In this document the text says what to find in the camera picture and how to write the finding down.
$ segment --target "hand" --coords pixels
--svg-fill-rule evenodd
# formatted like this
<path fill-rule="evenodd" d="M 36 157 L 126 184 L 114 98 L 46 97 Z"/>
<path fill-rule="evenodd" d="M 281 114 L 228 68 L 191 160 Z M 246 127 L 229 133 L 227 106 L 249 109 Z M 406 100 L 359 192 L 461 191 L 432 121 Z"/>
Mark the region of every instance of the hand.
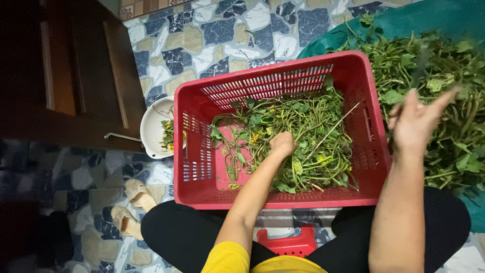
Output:
<path fill-rule="evenodd" d="M 425 106 L 419 101 L 418 93 L 413 88 L 406 95 L 404 103 L 393 107 L 389 112 L 392 118 L 388 122 L 388 127 L 393 131 L 399 153 L 424 155 L 443 109 L 460 90 L 460 87 L 455 87 Z"/>
<path fill-rule="evenodd" d="M 270 140 L 271 153 L 279 154 L 283 158 L 293 153 L 296 143 L 290 132 L 279 133 Z"/>

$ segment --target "green plastic sheet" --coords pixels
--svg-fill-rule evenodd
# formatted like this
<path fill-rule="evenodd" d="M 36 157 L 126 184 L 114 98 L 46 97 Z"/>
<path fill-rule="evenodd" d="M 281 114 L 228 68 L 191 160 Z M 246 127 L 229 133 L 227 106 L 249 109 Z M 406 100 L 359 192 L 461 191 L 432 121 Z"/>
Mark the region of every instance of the green plastic sheet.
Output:
<path fill-rule="evenodd" d="M 359 22 L 360 17 L 348 21 L 349 27 L 364 38 L 368 29 Z M 416 36 L 422 32 L 438 30 L 451 39 L 472 39 L 483 48 L 485 43 L 485 1 L 482 0 L 424 0 L 397 9 L 387 9 L 374 17 L 374 25 L 381 27 L 386 39 Z M 298 59 L 323 55 L 327 48 L 337 49 L 348 37 L 345 23 L 316 38 L 303 49 Z M 471 216 L 471 231 L 485 232 L 485 191 L 477 187 L 457 193 Z"/>

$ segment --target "person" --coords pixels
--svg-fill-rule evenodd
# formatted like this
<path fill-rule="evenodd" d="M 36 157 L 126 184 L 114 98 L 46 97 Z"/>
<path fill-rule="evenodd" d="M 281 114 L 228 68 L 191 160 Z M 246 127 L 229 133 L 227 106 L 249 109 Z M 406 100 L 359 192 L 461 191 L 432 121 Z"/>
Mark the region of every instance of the person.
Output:
<path fill-rule="evenodd" d="M 435 272 L 468 238 L 465 205 L 445 190 L 424 187 L 423 158 L 455 88 L 428 106 L 415 89 L 391 111 L 395 151 L 377 206 L 345 207 L 332 222 L 335 239 L 305 258 L 277 256 L 254 242 L 256 218 L 281 162 L 292 154 L 291 133 L 271 141 L 271 153 L 227 212 L 199 211 L 174 201 L 153 205 L 141 222 L 147 245 L 184 273 Z"/>

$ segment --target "red plastic stool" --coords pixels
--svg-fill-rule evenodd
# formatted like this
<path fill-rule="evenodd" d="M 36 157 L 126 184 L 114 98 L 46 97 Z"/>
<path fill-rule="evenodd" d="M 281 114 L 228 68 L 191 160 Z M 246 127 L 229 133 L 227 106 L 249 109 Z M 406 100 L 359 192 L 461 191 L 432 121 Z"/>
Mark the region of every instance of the red plastic stool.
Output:
<path fill-rule="evenodd" d="M 310 224 L 302 225 L 302 234 L 296 237 L 268 239 L 268 231 L 261 229 L 256 233 L 258 243 L 279 255 L 291 255 L 304 258 L 317 249 L 315 230 Z"/>

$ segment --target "sandal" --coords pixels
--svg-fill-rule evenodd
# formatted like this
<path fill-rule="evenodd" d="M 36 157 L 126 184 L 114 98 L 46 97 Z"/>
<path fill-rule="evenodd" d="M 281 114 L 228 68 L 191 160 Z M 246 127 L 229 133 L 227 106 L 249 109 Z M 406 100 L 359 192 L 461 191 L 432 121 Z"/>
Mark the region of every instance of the sandal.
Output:
<path fill-rule="evenodd" d="M 124 236 L 133 236 L 138 240 L 143 241 L 141 232 L 141 225 L 131 215 L 131 213 L 122 206 L 115 206 L 111 209 L 111 217 L 114 225 L 118 228 L 120 233 Z"/>
<path fill-rule="evenodd" d="M 125 193 L 135 207 L 142 207 L 145 212 L 158 205 L 148 188 L 138 179 L 128 179 L 125 183 Z"/>

